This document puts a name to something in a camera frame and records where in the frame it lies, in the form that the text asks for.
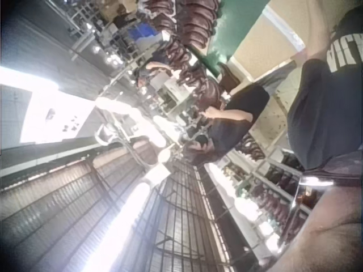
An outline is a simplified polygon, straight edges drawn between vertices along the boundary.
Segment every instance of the white lettering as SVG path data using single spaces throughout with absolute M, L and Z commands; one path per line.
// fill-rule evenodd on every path
M 351 50 L 348 46 L 348 42 L 354 41 L 352 35 L 346 35 L 342 38 L 340 38 L 341 47 L 343 48 L 345 59 L 347 60 L 347 64 L 356 64 L 356 61 L 354 60 Z
M 334 44 L 336 54 L 338 56 L 339 65 L 340 65 L 340 67 L 343 67 L 346 65 L 346 63 L 345 63 L 343 52 L 342 52 L 340 44 L 339 44 L 339 40 L 336 40 L 333 44 Z
M 327 52 L 327 62 L 330 68 L 330 72 L 337 72 L 334 47 L 331 45 L 330 50 Z
M 353 34 L 353 36 L 357 43 L 358 51 L 363 61 L 363 34 Z

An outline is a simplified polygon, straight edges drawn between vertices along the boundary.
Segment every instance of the hand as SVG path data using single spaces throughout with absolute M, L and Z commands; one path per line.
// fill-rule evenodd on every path
M 202 112 L 202 114 L 206 118 L 214 119 L 214 118 L 219 118 L 220 112 L 221 111 L 219 109 L 216 109 L 216 108 L 213 108 L 213 107 L 209 107 L 208 109 L 206 109 L 205 112 Z

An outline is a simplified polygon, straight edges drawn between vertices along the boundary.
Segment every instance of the person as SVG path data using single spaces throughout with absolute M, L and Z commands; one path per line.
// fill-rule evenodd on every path
M 329 42 L 319 0 L 307 3 L 313 27 L 288 138 L 304 168 L 312 169 L 362 145 L 363 13 L 362 6 L 347 13 Z
M 310 41 L 288 136 L 302 165 L 314 171 L 331 158 L 361 154 L 363 7 L 349 11 L 330 39 L 321 2 L 306 2 Z M 268 272 L 358 272 L 362 256 L 362 187 L 334 186 Z
M 259 84 L 236 93 L 224 110 L 209 107 L 205 117 L 213 119 L 208 136 L 198 135 L 184 145 L 183 157 L 192 165 L 214 162 L 232 150 L 259 118 L 269 94 Z
M 163 50 L 157 50 L 138 70 L 134 72 L 137 87 L 145 86 L 150 78 L 156 76 L 160 71 L 171 72 L 169 58 Z

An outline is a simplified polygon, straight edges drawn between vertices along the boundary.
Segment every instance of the poster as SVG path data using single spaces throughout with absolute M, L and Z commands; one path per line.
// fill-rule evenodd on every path
M 59 91 L 34 92 L 20 142 L 54 143 L 75 138 L 94 106 L 94 101 Z

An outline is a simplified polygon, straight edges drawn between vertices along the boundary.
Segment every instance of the black t-shirt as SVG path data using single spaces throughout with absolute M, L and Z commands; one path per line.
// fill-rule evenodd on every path
M 362 8 L 338 25 L 327 60 L 302 68 L 299 93 L 288 114 L 292 150 L 306 169 L 362 144 Z
M 228 119 L 215 119 L 208 131 L 216 153 L 220 157 L 232 150 L 246 135 L 252 125 L 259 118 L 261 112 L 267 105 L 269 95 L 263 87 L 252 84 L 239 91 L 231 98 L 225 111 L 229 109 L 239 109 L 253 115 L 252 122 L 246 120 L 236 121 Z

